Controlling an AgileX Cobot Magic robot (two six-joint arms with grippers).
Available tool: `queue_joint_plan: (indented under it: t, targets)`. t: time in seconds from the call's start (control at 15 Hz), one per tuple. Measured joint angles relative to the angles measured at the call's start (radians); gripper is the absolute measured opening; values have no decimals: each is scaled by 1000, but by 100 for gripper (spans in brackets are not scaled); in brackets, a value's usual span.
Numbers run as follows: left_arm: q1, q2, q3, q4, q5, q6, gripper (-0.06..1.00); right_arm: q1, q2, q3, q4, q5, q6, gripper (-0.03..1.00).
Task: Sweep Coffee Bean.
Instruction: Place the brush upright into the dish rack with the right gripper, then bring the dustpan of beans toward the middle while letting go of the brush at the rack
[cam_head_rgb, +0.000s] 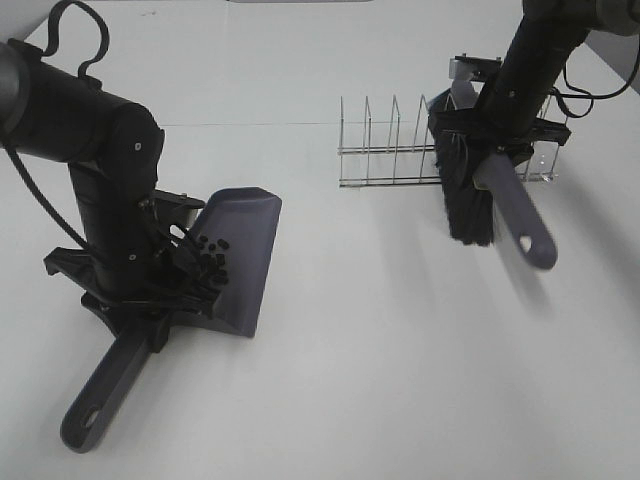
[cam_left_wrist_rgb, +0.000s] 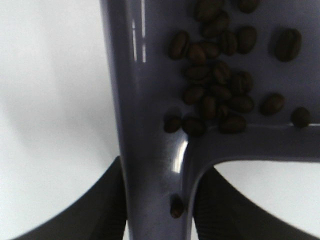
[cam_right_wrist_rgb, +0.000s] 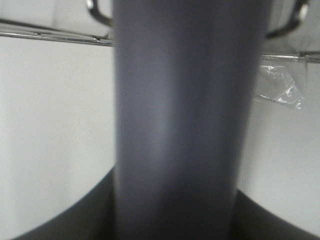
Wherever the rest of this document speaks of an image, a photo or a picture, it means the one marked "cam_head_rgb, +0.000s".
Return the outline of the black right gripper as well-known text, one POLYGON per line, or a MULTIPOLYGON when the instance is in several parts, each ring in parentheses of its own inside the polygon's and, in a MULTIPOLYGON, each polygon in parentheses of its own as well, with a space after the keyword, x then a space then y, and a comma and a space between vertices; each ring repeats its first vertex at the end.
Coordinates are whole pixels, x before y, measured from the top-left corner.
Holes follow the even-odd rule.
POLYGON ((563 146, 566 124, 540 116, 548 97, 557 93, 559 73, 500 69, 477 91, 472 82, 453 80, 429 102, 429 133, 435 166, 453 168, 453 192, 476 190, 474 174, 492 148, 516 166, 528 161, 536 142, 563 146))

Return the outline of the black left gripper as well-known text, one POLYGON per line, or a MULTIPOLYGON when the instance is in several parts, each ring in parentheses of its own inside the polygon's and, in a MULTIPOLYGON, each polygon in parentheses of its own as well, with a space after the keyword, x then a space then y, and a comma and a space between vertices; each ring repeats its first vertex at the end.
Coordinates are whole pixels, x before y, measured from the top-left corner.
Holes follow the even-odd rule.
POLYGON ((161 225, 153 185, 119 184, 91 169, 70 172, 86 247, 57 247, 44 259, 48 274, 80 286, 83 305, 108 325, 145 322, 146 345, 159 353, 171 318, 212 316, 220 296, 196 285, 201 234, 182 225, 161 225))

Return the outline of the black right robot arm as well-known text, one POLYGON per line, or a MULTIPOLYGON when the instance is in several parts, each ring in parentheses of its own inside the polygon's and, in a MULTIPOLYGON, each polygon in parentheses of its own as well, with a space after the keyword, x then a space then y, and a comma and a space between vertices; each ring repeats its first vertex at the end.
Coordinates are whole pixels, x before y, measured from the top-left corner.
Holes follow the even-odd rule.
POLYGON ((597 102, 576 87, 555 83, 571 54, 592 31, 622 37, 639 33, 636 1, 525 1, 523 17, 501 60, 457 56, 450 63, 451 87, 429 108, 436 166, 449 195, 475 191, 475 176, 491 153, 512 166, 529 160, 537 142, 564 145, 571 134, 563 123, 540 116, 553 97, 566 117, 566 102, 597 102))

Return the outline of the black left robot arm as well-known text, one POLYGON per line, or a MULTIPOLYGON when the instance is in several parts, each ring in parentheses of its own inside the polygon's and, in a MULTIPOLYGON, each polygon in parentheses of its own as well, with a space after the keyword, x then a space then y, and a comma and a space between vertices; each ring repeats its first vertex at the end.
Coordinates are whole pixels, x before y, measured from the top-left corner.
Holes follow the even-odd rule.
POLYGON ((75 248, 46 256, 46 271, 78 284, 114 333, 143 331, 155 352, 175 313, 208 312, 215 298, 175 258, 203 202, 158 188, 164 139, 146 107, 85 71, 53 67, 22 41, 2 44, 2 146, 13 161, 65 164, 83 226, 75 248))

